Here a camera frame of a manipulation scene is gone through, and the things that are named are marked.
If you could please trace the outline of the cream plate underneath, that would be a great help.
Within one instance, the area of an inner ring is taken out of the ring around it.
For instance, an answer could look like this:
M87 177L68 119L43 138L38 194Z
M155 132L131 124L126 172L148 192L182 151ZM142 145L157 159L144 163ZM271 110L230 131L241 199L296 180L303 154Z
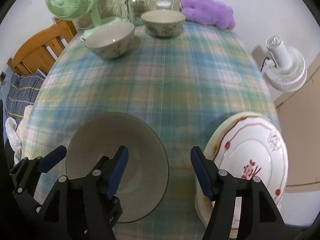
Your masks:
M204 239L280 239L284 221L278 204L288 175L281 132L261 115L235 117L221 133L212 157L195 146L191 163L212 213Z

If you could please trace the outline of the plain cream bowl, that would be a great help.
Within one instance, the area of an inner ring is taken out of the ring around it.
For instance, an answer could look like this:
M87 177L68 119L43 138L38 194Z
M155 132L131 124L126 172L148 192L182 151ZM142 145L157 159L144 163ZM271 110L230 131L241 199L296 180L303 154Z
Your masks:
M150 214L161 202L169 181L169 163L156 133L142 120L123 113L105 113L84 123L72 137L66 156L67 176L84 177L99 169L102 192L120 200L120 223Z

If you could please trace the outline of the red patterned white plate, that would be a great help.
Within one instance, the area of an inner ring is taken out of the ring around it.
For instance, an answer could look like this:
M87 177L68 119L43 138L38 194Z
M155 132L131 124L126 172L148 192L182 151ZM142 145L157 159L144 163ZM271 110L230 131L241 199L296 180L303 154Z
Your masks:
M272 122L260 115L245 116L225 131L213 161L232 176L250 180L259 177L276 204L287 184L287 147Z

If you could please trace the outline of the floral bowl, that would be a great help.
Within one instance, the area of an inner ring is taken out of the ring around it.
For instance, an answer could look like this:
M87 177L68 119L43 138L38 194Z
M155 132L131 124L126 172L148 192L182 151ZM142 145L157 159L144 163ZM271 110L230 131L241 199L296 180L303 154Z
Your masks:
M175 10L152 10L142 14L147 32L156 37L175 37L182 33L185 16Z
M112 60L123 55L131 46L135 25L119 21L97 28L85 40L85 47L103 60Z

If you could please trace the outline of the crumpled white cloth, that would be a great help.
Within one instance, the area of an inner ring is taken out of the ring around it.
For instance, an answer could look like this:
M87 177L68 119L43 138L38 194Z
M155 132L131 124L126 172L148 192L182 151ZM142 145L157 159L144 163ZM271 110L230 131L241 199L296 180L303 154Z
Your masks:
M22 159L23 138L26 133L27 124L32 109L32 105L25 107L23 118L19 124L17 124L16 120L12 117L8 117L5 121L5 131L9 139L9 144L14 151L14 165L18 164Z

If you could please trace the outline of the blue plaid pillow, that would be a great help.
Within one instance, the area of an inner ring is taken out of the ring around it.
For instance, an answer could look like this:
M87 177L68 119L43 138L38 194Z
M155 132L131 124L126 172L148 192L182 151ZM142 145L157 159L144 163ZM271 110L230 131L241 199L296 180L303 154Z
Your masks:
M44 80L45 77L39 73L29 75L13 74L6 99L8 117L15 119L17 124L22 121L25 107L34 105Z

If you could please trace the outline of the beige door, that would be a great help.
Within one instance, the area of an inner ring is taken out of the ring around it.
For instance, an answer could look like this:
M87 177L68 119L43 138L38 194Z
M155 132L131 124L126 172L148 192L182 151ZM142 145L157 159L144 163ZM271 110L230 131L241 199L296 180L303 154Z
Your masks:
M289 156L286 192L319 190L319 56L308 68L306 83L275 101Z

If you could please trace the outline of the wooden bed headboard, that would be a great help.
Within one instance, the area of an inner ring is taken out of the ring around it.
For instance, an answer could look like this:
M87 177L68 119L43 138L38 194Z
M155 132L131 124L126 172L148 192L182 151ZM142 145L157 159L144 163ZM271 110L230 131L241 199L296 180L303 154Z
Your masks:
M55 23L31 38L17 50L14 57L8 59L7 65L17 74L33 74L37 70L48 73L56 59L61 55L66 43L77 34L71 21L55 18Z

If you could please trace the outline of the white clip fan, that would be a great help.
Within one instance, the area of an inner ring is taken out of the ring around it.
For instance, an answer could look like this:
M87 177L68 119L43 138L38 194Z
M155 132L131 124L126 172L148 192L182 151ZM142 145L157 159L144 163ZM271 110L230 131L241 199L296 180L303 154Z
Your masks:
M260 71L271 87L291 93L299 90L307 78L303 54L293 46L287 46L277 35L266 40L269 56L265 57Z

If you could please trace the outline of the plaid tablecloth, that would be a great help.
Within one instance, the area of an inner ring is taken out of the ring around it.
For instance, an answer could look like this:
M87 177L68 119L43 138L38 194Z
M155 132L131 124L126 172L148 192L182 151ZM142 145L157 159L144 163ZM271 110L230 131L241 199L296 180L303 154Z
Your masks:
M190 149L204 148L229 116L255 112L279 125L268 86L232 31L185 22L175 38L135 29L130 49L104 61L76 36L49 71L34 103L23 154L68 146L88 119L106 112L138 117L161 139L170 175L165 196L147 217L117 224L117 239L201 239Z

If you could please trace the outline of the green desk fan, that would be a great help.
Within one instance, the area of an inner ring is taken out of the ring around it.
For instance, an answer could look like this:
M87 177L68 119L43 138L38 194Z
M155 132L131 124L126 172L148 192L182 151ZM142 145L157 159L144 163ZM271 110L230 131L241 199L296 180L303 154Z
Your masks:
M101 18L98 10L98 0L45 0L45 3L47 9L61 20L77 20L86 14L90 14L92 24L84 31L81 37L83 41L100 26L120 21L117 16Z

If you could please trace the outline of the glass mason jar mug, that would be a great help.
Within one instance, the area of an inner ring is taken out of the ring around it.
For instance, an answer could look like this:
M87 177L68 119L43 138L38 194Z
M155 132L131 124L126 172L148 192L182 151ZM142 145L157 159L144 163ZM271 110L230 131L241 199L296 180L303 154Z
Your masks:
M149 10L148 0L125 0L127 17L134 25L143 25L141 16Z

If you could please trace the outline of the purple plush toy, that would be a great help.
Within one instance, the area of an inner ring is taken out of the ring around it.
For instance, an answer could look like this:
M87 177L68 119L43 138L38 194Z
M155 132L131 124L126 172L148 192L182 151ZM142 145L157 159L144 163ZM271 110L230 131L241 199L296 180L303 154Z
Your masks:
M220 29L234 29L233 9L214 0L181 0L181 13L187 21L214 25Z

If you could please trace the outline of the cotton swab container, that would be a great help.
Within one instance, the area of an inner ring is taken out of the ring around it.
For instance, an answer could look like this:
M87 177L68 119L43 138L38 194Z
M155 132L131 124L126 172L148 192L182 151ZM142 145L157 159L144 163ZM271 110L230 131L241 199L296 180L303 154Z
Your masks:
M167 0L161 0L156 2L156 9L157 10L171 10L172 9L172 2Z

